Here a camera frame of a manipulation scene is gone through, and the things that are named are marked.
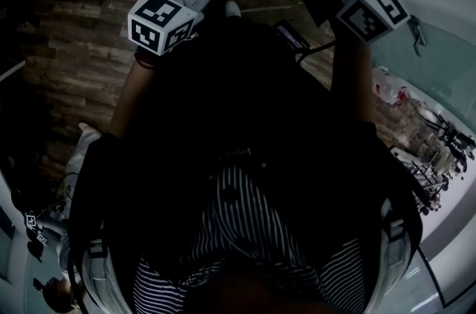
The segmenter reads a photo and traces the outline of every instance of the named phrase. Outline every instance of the black and white square pattern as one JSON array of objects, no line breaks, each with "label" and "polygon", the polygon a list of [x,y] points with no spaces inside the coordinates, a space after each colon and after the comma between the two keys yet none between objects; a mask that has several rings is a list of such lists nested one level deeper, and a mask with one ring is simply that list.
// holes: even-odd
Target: black and white square pattern
[{"label": "black and white square pattern", "polygon": [[36,227],[36,217],[34,215],[27,215],[27,226]]},{"label": "black and white square pattern", "polygon": [[182,40],[186,39],[190,33],[192,24],[193,24],[193,19],[171,30],[169,34],[167,35],[164,51],[168,51],[175,44],[178,44]]},{"label": "black and white square pattern", "polygon": [[135,15],[163,28],[180,9],[180,6],[168,0],[148,0],[135,12]]},{"label": "black and white square pattern", "polygon": [[151,27],[143,25],[139,22],[132,20],[132,39],[137,43],[141,43],[145,48],[150,49],[153,52],[158,51],[158,40],[161,34],[153,30]]},{"label": "black and white square pattern", "polygon": [[342,14],[341,20],[358,33],[365,42],[378,37],[387,30],[381,19],[362,1],[356,0]]},{"label": "black and white square pattern", "polygon": [[39,234],[39,235],[36,237],[36,239],[37,239],[41,244],[44,244],[44,243],[46,243],[46,242],[48,241],[48,239],[47,239],[45,236],[43,236],[42,234]]},{"label": "black and white square pattern", "polygon": [[377,0],[377,2],[395,25],[408,16],[398,0]]}]

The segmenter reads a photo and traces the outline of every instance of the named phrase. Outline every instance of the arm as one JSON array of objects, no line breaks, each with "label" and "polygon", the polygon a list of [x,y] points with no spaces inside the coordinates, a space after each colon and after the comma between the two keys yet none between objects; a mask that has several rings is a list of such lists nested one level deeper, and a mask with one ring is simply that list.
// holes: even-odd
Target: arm
[{"label": "arm", "polygon": [[138,103],[154,77],[153,69],[144,68],[137,61],[127,76],[118,104],[114,110],[108,131],[117,138],[124,137]]},{"label": "arm", "polygon": [[373,122],[370,48],[344,27],[338,26],[334,31],[336,45],[331,94],[344,118]]}]

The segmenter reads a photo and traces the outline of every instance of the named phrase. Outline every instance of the wooden floor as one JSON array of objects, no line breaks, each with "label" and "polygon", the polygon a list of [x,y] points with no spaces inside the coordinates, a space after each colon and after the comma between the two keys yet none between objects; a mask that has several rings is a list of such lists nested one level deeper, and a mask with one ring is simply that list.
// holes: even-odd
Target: wooden floor
[{"label": "wooden floor", "polygon": [[[20,27],[27,58],[24,79],[54,104],[53,127],[42,173],[58,179],[85,121],[99,130],[109,122],[132,65],[135,45],[127,39],[126,16],[136,0],[33,0],[39,27]],[[235,0],[243,15],[273,25],[286,19],[311,43],[333,39],[328,25],[316,28],[301,0]],[[306,59],[303,67],[327,88],[332,78],[329,49]],[[414,106],[392,108],[375,99],[379,136],[388,145],[414,115]]]}]

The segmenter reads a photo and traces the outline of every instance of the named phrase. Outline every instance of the striped shirt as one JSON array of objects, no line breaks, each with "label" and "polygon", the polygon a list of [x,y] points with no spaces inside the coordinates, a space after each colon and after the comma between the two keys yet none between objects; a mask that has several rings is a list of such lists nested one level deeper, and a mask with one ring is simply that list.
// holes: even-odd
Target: striped shirt
[{"label": "striped shirt", "polygon": [[230,253],[252,260],[287,296],[323,301],[352,313],[365,309],[359,240],[343,243],[317,270],[260,189],[241,168],[231,166],[217,174],[215,192],[202,212],[190,250],[180,259],[183,265],[207,262],[173,283],[141,257],[134,284],[136,312],[180,313],[187,292],[220,273],[227,263],[224,254]]}]

